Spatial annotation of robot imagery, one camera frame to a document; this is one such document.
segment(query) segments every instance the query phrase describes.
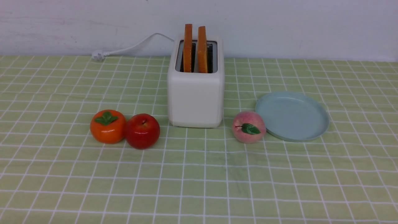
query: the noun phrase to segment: red apple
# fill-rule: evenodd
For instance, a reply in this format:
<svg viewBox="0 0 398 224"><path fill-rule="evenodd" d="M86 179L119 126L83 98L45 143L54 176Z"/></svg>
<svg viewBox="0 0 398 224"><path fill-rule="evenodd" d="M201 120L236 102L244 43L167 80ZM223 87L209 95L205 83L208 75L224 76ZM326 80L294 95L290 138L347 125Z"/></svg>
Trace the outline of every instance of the red apple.
<svg viewBox="0 0 398 224"><path fill-rule="evenodd" d="M128 120L125 133L126 141L131 147L147 149L159 139L160 125L149 114L137 114Z"/></svg>
<svg viewBox="0 0 398 224"><path fill-rule="evenodd" d="M240 112L232 122L234 136L243 143L254 143L260 140L266 131L263 118L253 111Z"/></svg>

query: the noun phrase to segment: bread slice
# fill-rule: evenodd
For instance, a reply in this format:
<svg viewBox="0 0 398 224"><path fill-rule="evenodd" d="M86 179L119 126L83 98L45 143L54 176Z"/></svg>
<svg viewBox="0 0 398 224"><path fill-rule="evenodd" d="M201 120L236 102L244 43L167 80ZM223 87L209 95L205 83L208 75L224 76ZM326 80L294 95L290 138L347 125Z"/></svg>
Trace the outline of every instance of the bread slice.
<svg viewBox="0 0 398 224"><path fill-rule="evenodd" d="M199 73L208 73L207 69L207 38L206 27L198 28L198 71Z"/></svg>
<svg viewBox="0 0 398 224"><path fill-rule="evenodd" d="M192 24L185 24L183 61L184 72L192 72Z"/></svg>

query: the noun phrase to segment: power cord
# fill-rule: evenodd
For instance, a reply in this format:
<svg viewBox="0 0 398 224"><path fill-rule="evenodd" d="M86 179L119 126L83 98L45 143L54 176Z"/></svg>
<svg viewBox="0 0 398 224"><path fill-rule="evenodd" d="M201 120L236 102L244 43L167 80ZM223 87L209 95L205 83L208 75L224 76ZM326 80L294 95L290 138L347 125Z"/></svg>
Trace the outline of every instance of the power cord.
<svg viewBox="0 0 398 224"><path fill-rule="evenodd" d="M162 34L162 33L153 33L153 34L151 34L151 35L146 36L146 37L145 37L144 39L142 39L140 42L138 42L138 43L136 43L136 44L134 44L133 46L128 47L128 48L124 48L124 49L120 49L120 50L116 50L116 51L102 51L102 50L93 51L93 53L91 54L91 58L94 59L94 60L96 60L96 61L102 61L102 60L104 60L104 58L105 58L106 56L114 55L114 54L118 54L118 53L123 53L123 52L129 51L129 50L131 50L131 49L133 49L133 48L136 48L138 45L142 44L142 42L146 41L148 38L150 38L150 37L152 37L152 36L154 36L154 35L161 35L161 36L164 36L164 37L166 37L167 39L169 39L169 40L171 40L171 41L174 42L174 39L173 39L173 38L170 38L170 37L168 37L168 36L166 36L166 35L164 35L164 34Z"/></svg>

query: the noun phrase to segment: pink peach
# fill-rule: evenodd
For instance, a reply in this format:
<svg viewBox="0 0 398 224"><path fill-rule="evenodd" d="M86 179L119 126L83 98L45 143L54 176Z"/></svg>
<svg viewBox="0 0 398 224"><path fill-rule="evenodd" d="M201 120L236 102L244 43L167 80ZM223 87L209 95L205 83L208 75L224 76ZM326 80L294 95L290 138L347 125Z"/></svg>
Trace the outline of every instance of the pink peach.
<svg viewBox="0 0 398 224"><path fill-rule="evenodd" d="M243 143L254 143L260 140L266 131L263 118L253 111L240 112L232 122L235 138Z"/></svg>

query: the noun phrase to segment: plate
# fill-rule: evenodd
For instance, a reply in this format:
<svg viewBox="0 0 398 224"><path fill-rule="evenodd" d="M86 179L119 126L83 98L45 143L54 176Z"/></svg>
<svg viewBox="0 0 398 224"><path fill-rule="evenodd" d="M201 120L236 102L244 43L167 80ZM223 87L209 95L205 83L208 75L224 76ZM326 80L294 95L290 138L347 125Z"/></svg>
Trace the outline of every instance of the plate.
<svg viewBox="0 0 398 224"><path fill-rule="evenodd" d="M282 140L310 141L329 128L329 116L314 99L298 92L272 92L262 96L256 113L267 131Z"/></svg>

